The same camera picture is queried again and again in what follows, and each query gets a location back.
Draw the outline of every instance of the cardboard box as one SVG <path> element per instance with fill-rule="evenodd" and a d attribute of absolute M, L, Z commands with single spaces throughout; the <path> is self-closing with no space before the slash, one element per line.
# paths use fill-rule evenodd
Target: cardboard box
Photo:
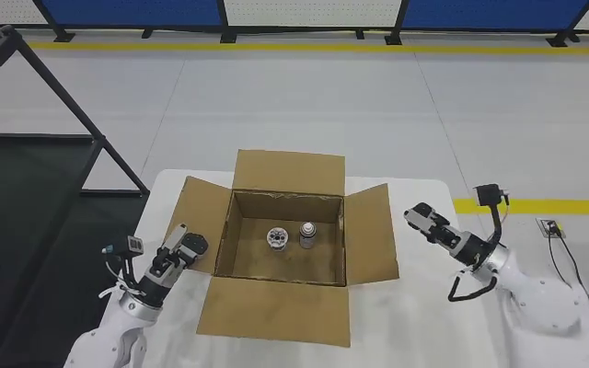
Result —
<path fill-rule="evenodd" d="M 197 333 L 350 347 L 347 287 L 397 279 L 398 264 L 387 185 L 345 197 L 344 183 L 341 156 L 271 151 L 239 151 L 231 190 L 186 179 L 168 233 L 184 223 L 209 243 L 193 267 L 213 275 Z M 282 252 L 266 241 L 275 226 Z"/>

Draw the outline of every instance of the white table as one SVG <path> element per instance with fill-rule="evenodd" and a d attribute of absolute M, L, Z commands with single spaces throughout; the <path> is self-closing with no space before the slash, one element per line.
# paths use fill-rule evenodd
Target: white table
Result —
<path fill-rule="evenodd" d="M 157 176 L 135 233 L 145 244 L 145 254 L 134 263 L 137 278 L 163 241 L 187 176 L 229 188 L 233 180 L 233 173 L 215 171 L 165 170 Z M 349 349 L 196 335 L 211 276 L 186 270 L 168 295 L 157 324 L 144 332 L 144 367 L 497 368 L 481 301 L 452 304 L 446 299 L 461 265 L 403 219 L 405 210 L 425 201 L 458 227 L 448 187 L 438 180 L 346 178 L 346 193 L 382 183 L 388 184 L 400 279 L 350 288 Z M 463 291 L 479 287 L 471 278 L 460 283 Z M 119 297 L 117 293 L 110 298 L 103 322 Z"/>

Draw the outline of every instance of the cable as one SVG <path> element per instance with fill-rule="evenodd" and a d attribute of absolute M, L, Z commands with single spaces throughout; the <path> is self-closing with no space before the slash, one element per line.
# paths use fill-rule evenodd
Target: cable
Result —
<path fill-rule="evenodd" d="M 109 269 L 110 273 L 112 273 L 112 275 L 114 277 L 116 277 L 119 282 L 122 282 L 124 284 L 127 284 L 127 282 L 125 282 L 125 280 L 123 280 L 121 278 L 121 276 L 119 276 L 114 270 L 112 270 L 112 268 L 110 267 L 110 264 L 109 264 L 109 260 L 108 259 L 105 260 L 104 263 L 107 265 L 107 269 Z"/>
<path fill-rule="evenodd" d="M 562 242 L 562 244 L 564 245 L 564 248 L 567 249 L 567 253 L 569 253 L 569 257 L 571 257 L 572 260 L 572 265 L 574 266 L 574 273 L 577 276 L 577 281 L 579 282 L 579 284 L 583 287 L 583 290 L 585 291 L 585 294 L 587 295 L 587 297 L 589 298 L 589 293 L 587 292 L 587 289 L 585 288 L 585 285 L 583 284 L 583 280 L 581 280 L 581 274 L 579 274 L 579 267 L 577 266 L 577 261 L 574 259 L 574 257 L 572 256 L 571 251 L 569 250 L 569 246 L 567 246 L 567 242 L 564 241 L 564 239 L 562 238 L 562 234 L 559 233 L 557 234 L 557 236 L 559 237 L 560 241 Z"/>
<path fill-rule="evenodd" d="M 505 220 L 507 219 L 507 215 L 509 215 L 509 205 L 507 205 L 507 207 L 505 208 L 505 213 L 503 214 L 503 218 L 501 219 L 501 225 L 503 225 L 505 223 Z M 494 234 L 491 234 L 487 238 L 487 243 L 491 242 L 491 238 L 493 237 L 493 235 Z"/>
<path fill-rule="evenodd" d="M 472 300 L 472 299 L 478 298 L 479 296 L 481 296 L 485 293 L 490 292 L 497 285 L 497 276 L 495 276 L 496 274 L 497 274 L 497 270 L 493 270 L 493 277 L 491 278 L 491 282 L 489 282 L 489 285 L 483 287 L 482 289 L 479 289 L 476 292 L 470 293 L 468 295 L 454 296 L 456 293 L 456 289 L 458 288 L 458 284 L 460 283 L 460 275 L 458 274 L 458 276 L 456 276 L 456 278 L 454 280 L 454 284 L 452 285 L 452 289 L 450 290 L 450 294 L 448 295 L 448 301 L 462 302 L 465 300 Z"/>
<path fill-rule="evenodd" d="M 503 215 L 503 218 L 501 219 L 501 224 L 505 223 L 505 220 L 507 219 L 508 214 L 509 214 L 509 204 L 507 205 L 507 207 L 505 207 L 505 214 Z"/>
<path fill-rule="evenodd" d="M 550 241 L 551 236 L 549 235 L 549 250 L 550 250 L 550 258 L 552 259 L 552 264 L 554 265 L 554 268 L 556 269 L 556 272 L 559 274 L 560 279 L 562 280 L 562 282 L 566 283 L 567 285 L 569 285 L 569 287 L 571 287 L 571 285 L 564 280 L 564 277 L 562 277 L 562 274 L 560 273 L 559 270 L 559 266 L 556 265 L 556 261 L 554 260 L 554 254 L 552 253 L 552 242 Z"/>

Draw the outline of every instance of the electrical socket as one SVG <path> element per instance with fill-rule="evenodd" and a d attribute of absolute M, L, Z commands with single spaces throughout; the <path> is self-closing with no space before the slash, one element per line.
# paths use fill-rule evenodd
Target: electrical socket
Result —
<path fill-rule="evenodd" d="M 554 221 L 556 223 L 556 226 L 559 227 L 560 229 L 560 234 L 562 236 L 562 238 L 566 238 L 567 236 L 564 234 L 564 230 L 562 229 L 562 225 L 560 225 L 560 223 L 556 220 L 553 219 L 541 219 L 541 218 L 537 218 L 536 219 L 536 223 L 537 226 L 540 228 L 540 232 L 542 233 L 542 235 L 548 239 L 549 237 L 551 239 L 558 239 L 559 237 L 556 234 L 550 234 L 549 233 L 549 223 L 551 221 Z"/>

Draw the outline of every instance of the black metal frame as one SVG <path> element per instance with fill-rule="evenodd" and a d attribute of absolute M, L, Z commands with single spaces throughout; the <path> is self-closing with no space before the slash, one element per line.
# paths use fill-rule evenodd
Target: black metal frame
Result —
<path fill-rule="evenodd" d="M 57 24 L 55 19 L 53 19 L 52 14 L 49 12 L 49 9 L 45 4 L 43 4 L 43 0 L 33 0 L 35 6 L 39 9 L 41 15 L 45 18 L 49 27 L 53 29 L 55 32 L 55 40 L 53 42 L 69 42 L 75 36 L 75 33 L 67 33 L 63 26 Z"/>
<path fill-rule="evenodd" d="M 398 8 L 397 20 L 395 27 L 390 35 L 385 36 L 385 43 L 387 45 L 402 45 L 401 42 L 401 30 L 403 29 L 403 22 L 405 21 L 405 15 L 407 15 L 407 9 L 409 8 L 409 0 L 401 0 L 401 5 Z"/>
<path fill-rule="evenodd" d="M 66 195 L 64 200 L 59 203 L 56 207 L 54 216 L 48 223 L 45 233 L 40 237 L 40 245 L 35 255 L 28 261 L 24 274 L 18 281 L 18 284 L 22 287 L 18 287 L 19 292 L 15 295 L 13 301 L 10 302 L 8 307 L 9 315 L 14 316 L 18 313 L 22 303 L 26 301 L 28 297 L 28 285 L 34 281 L 38 270 L 40 269 L 43 261 L 51 251 L 52 244 L 57 240 L 68 215 L 73 208 L 75 201 L 80 196 L 87 195 L 110 195 L 121 196 L 121 195 L 133 195 L 133 196 L 147 196 L 149 190 L 145 184 L 137 177 L 133 170 L 127 165 L 122 159 L 121 155 L 114 149 L 112 144 L 106 138 L 104 134 L 98 129 L 98 127 L 92 122 L 92 120 L 85 114 L 74 99 L 69 95 L 65 88 L 59 83 L 55 76 L 45 66 L 45 64 L 39 59 L 39 57 L 33 52 L 28 44 L 22 39 L 20 33 L 18 33 L 11 26 L 4 26 L 0 28 L 0 66 L 2 66 L 15 52 L 19 52 L 32 68 L 39 74 L 39 76 L 47 83 L 47 85 L 53 90 L 53 92 L 60 98 L 65 106 L 70 109 L 74 115 L 80 120 L 80 122 L 88 129 L 90 134 L 0 134 L 0 143 L 4 142 L 7 144 L 18 144 L 18 143 L 40 143 L 40 144 L 82 144 L 87 145 L 89 148 L 89 154 L 87 161 L 85 162 L 82 169 L 78 172 L 77 177 L 73 182 L 68 183 L 66 188 Z M 129 177 L 129 179 L 137 186 L 139 190 L 125 190 L 123 192 L 115 193 L 112 190 L 83 190 L 84 184 L 92 170 L 92 167 L 96 164 L 98 156 L 102 152 L 102 149 L 106 150 L 122 171 Z M 2 326 L 0 330 L 0 346 L 3 345 L 4 339 L 6 338 L 5 331 L 8 330 L 9 326 L 4 324 L 10 324 L 11 320 L 2 319 Z"/>
<path fill-rule="evenodd" d="M 52 72 L 45 66 L 45 64 L 39 59 L 37 54 L 28 46 L 28 44 L 22 39 L 20 33 L 18 33 L 11 26 L 4 26 L 0 29 L 0 66 L 16 51 L 29 62 L 30 66 L 39 74 L 39 76 L 47 83 L 49 88 L 59 97 L 59 99 L 65 104 L 65 106 L 74 113 L 74 115 L 80 120 L 82 125 L 88 129 L 90 134 L 94 137 L 97 142 L 100 142 L 101 148 L 104 148 L 112 159 L 119 165 L 129 179 L 137 186 L 139 191 L 143 194 L 149 194 L 149 190 L 145 184 L 137 177 L 131 167 L 122 159 L 121 155 L 114 149 L 109 140 L 102 134 L 100 129 L 92 122 L 92 120 L 86 115 L 86 113 L 80 108 L 75 102 L 72 96 L 65 90 L 64 86 L 55 78 Z"/>
<path fill-rule="evenodd" d="M 569 27 L 567 27 L 565 30 L 560 30 L 556 34 L 556 36 L 554 36 L 553 38 L 546 39 L 549 42 L 550 46 L 552 46 L 552 47 L 568 47 L 567 43 L 565 42 L 566 39 L 569 39 L 572 42 L 579 42 L 580 41 L 579 38 L 574 33 L 574 28 L 577 27 L 577 24 L 579 24 L 581 19 L 583 19 L 585 14 L 587 14 L 587 11 L 589 11 L 589 1 L 587 1 L 585 6 L 581 8 L 581 11 L 572 20 Z"/>

